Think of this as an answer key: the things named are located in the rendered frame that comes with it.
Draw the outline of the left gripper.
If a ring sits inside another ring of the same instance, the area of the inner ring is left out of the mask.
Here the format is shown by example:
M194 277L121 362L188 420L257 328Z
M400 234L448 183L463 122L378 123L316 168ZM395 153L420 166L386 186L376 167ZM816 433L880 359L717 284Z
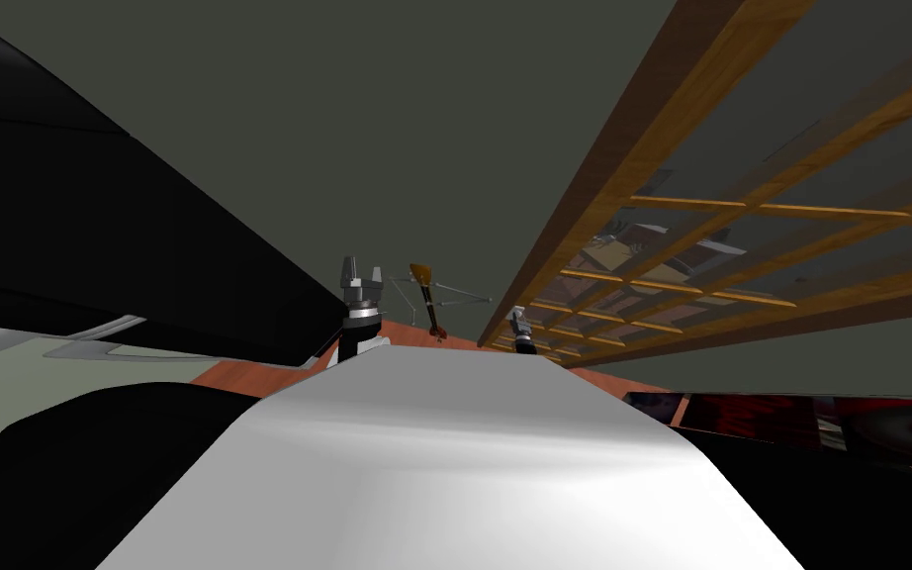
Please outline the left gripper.
M356 256L344 256L340 285L347 309L378 308L383 290L382 269L374 266L371 279L359 278Z

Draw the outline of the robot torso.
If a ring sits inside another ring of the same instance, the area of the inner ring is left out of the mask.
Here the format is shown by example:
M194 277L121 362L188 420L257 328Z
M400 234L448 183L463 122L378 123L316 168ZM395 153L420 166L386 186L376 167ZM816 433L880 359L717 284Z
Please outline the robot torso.
M381 345L260 400L98 570L803 570L669 427L539 355Z

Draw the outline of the wooden lattice window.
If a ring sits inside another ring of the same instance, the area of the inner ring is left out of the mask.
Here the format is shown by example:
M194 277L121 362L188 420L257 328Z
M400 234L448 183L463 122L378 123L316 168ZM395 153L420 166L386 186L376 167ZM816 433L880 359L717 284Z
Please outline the wooden lattice window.
M912 319L912 0L676 0L498 304L567 368Z

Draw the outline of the large black slab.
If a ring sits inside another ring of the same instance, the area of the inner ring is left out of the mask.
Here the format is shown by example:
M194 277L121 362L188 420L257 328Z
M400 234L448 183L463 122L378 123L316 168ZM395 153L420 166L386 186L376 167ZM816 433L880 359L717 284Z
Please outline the large black slab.
M312 366L343 303L0 38L0 352Z

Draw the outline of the dark red patterned rug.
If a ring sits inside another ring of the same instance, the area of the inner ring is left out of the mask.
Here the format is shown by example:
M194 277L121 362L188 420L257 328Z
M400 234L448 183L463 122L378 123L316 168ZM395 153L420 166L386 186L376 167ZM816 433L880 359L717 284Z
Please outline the dark red patterned rug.
M673 428L912 470L912 398L633 391L622 400Z

